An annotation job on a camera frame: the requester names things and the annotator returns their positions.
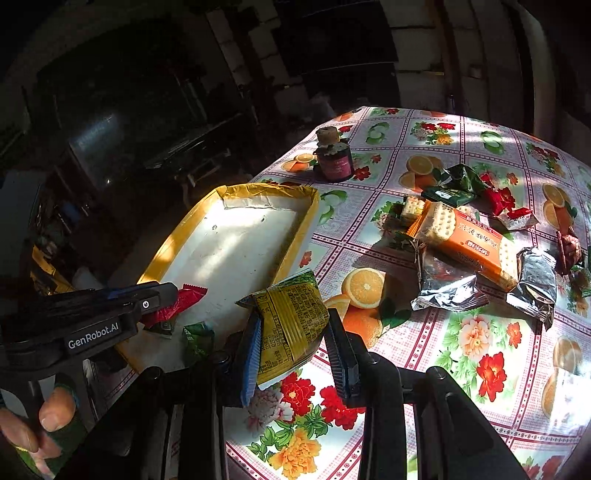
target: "human hand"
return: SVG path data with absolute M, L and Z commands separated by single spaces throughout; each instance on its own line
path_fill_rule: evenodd
M 53 477 L 57 472 L 51 471 L 46 459 L 59 457 L 61 448 L 48 433 L 67 426 L 75 413 L 76 402 L 70 391 L 64 387 L 55 387 L 39 410 L 39 422 L 43 427 L 40 434 L 35 434 L 29 425 L 7 408 L 0 408 L 0 431 L 10 443 L 30 453 L 35 466 L 43 475 Z

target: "red candy wrapper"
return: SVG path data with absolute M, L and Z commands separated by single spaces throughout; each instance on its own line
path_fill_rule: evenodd
M 146 328 L 150 328 L 157 323 L 170 320 L 177 313 L 184 312 L 189 307 L 195 305 L 205 296 L 206 293 L 206 288 L 196 287 L 194 285 L 188 285 L 185 283 L 183 288 L 178 291 L 176 302 L 174 302 L 170 307 L 165 307 L 158 310 L 157 312 L 144 315 L 140 322 L 142 322 Z
M 573 266 L 581 260 L 583 251 L 581 243 L 574 234 L 572 227 L 569 227 L 567 235 L 562 235 L 556 232 L 558 239 L 558 263 L 556 264 L 556 271 L 560 275 L 568 275 Z
M 498 189 L 493 184 L 488 173 L 480 176 L 482 182 L 488 187 L 480 195 L 488 200 L 492 214 L 507 228 L 507 230 L 525 230 L 540 221 L 529 208 L 515 209 L 515 197 L 509 187 Z
M 513 211 L 515 208 L 515 198 L 511 194 L 509 187 L 505 187 L 504 189 L 495 188 L 488 173 L 482 174 L 480 179 L 488 186 L 482 192 L 482 196 L 491 204 L 492 214 L 494 216 L 499 216 L 505 209 L 508 212 Z

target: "fingernail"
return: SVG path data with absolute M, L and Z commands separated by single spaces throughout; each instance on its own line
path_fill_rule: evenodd
M 59 430 L 63 427 L 63 425 L 60 425 L 57 415 L 53 413 L 48 413 L 47 415 L 45 415 L 41 419 L 41 425 L 48 432 L 55 432 L 56 430 Z

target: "silver foil wrapper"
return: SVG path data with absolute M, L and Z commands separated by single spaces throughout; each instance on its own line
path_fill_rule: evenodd
M 556 260 L 536 247 L 517 254 L 519 283 L 507 294 L 507 303 L 552 327 L 556 304 Z
M 476 273 L 455 260 L 427 247 L 417 250 L 419 295 L 413 310 L 438 307 L 465 312 L 488 303 L 476 286 Z

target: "floral tablecloth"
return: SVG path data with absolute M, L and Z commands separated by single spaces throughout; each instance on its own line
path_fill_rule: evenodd
M 490 303 L 480 309 L 412 312 L 410 300 L 418 292 L 414 253 L 389 214 L 404 196 L 433 185 L 441 168 L 463 163 L 488 173 L 497 188 L 510 190 L 516 208 L 528 207 L 539 218 L 528 231 L 505 234 L 517 249 L 535 245 L 554 252 L 556 230 L 565 223 L 586 248 L 591 168 L 521 132 L 438 112 L 364 107 L 325 125 L 348 139 L 352 179 L 325 183 L 314 174 L 314 161 L 294 161 L 316 149 L 314 132 L 253 179 L 319 190 L 322 216 L 300 267 L 314 270 L 325 300 L 343 292 L 353 270 L 383 272 L 385 300 L 374 309 L 349 307 L 345 320 L 371 344 L 383 332 L 371 350 L 399 367 L 425 371 L 440 365 L 450 371 L 530 478 L 554 478 L 591 418 L 588 299 L 577 296 L 568 277 L 557 276 L 554 324 L 547 332 L 508 306 L 489 283 L 482 290 Z M 483 213 L 480 220 L 489 222 Z M 101 383 L 105 407 L 135 377 L 127 370 L 114 383 Z M 416 478 L 410 406 L 405 413 L 408 477 Z M 356 479 L 364 415 L 340 402 L 322 344 L 302 370 L 258 393 L 248 409 L 226 409 L 228 455 L 254 479 Z M 175 442 L 172 457 L 177 453 Z

